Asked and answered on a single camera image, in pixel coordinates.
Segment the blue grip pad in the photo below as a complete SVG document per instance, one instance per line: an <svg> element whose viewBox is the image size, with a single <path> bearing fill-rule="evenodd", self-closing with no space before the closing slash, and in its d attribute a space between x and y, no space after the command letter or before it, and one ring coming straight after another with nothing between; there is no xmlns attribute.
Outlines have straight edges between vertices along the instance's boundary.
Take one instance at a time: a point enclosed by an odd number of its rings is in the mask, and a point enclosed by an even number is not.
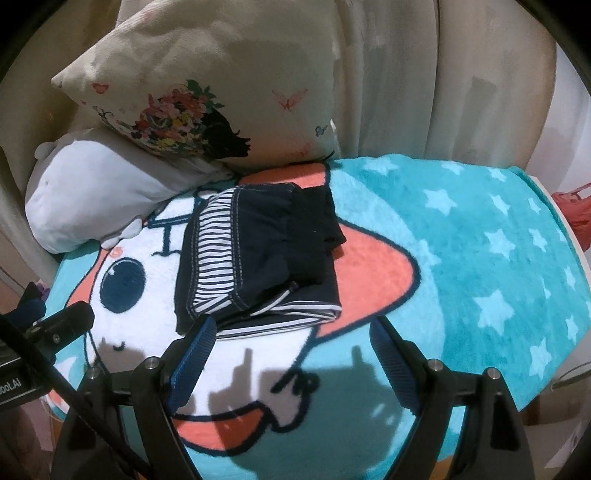
<svg viewBox="0 0 591 480"><path fill-rule="evenodd" d="M418 415L418 382L384 326L376 320L369 325L369 341L400 405Z"/></svg>
<svg viewBox="0 0 591 480"><path fill-rule="evenodd" d="M166 402L170 413L175 413L189 402L199 375L216 342L216 333L216 322L208 317L183 359L178 363L178 367L170 377L170 394Z"/></svg>

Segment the folded clothing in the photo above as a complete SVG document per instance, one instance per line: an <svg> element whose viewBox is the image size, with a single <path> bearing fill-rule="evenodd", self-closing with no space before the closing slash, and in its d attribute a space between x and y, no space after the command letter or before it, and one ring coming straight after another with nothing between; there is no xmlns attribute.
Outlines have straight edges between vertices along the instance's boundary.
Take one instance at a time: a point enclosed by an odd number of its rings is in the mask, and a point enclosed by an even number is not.
<svg viewBox="0 0 591 480"><path fill-rule="evenodd" d="M332 251L344 242L325 186L247 185L211 197L184 234L177 333L204 314L218 330L241 327L230 335L334 320L341 308Z"/></svg>

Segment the butterfly print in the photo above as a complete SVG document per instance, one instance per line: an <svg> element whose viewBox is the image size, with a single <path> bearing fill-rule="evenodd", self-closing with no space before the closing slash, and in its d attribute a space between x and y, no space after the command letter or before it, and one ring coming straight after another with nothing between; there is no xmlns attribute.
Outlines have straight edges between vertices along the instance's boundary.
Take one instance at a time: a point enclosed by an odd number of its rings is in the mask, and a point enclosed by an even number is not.
<svg viewBox="0 0 591 480"><path fill-rule="evenodd" d="M289 110L290 112L292 112L292 108L295 107L298 103L300 103L306 96L306 93L308 93L308 89L304 88L303 90L294 93L289 98L287 98L282 93L277 92L276 90L272 90L272 92L273 95L275 95L275 98L277 99L277 103L279 103L279 105L283 107L283 110Z"/></svg>
<svg viewBox="0 0 591 480"><path fill-rule="evenodd" d="M326 131L326 129L328 127L329 127L328 125L325 125L324 128L322 128L320 125L318 125L316 127L316 136L317 137L320 137L320 136L324 135L324 132Z"/></svg>
<svg viewBox="0 0 591 480"><path fill-rule="evenodd" d="M108 83L93 83L92 88L94 88L95 92L99 95L102 95L109 89Z"/></svg>

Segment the red bag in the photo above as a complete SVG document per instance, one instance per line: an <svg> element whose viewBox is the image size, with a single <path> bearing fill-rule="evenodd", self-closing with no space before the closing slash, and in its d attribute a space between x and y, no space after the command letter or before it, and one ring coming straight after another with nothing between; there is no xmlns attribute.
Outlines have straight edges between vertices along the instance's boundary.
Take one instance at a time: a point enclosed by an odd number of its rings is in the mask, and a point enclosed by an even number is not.
<svg viewBox="0 0 591 480"><path fill-rule="evenodd" d="M591 187L591 182L572 192L556 192L552 198L566 217L583 251L591 247L591 197L581 198L579 192Z"/></svg>

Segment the pillow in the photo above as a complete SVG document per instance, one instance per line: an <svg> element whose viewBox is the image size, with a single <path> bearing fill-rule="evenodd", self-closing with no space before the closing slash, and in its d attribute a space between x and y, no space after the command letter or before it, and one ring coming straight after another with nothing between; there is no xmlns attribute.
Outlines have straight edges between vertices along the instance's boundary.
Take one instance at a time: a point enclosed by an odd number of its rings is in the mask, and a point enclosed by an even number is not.
<svg viewBox="0 0 591 480"><path fill-rule="evenodd" d="M106 128L41 144L35 157L25 212L35 239L51 253L90 239L112 248L137 235L163 201L228 176L204 161L164 162Z"/></svg>
<svg viewBox="0 0 591 480"><path fill-rule="evenodd" d="M335 18L317 0L155 0L52 82L156 155L324 159Z"/></svg>

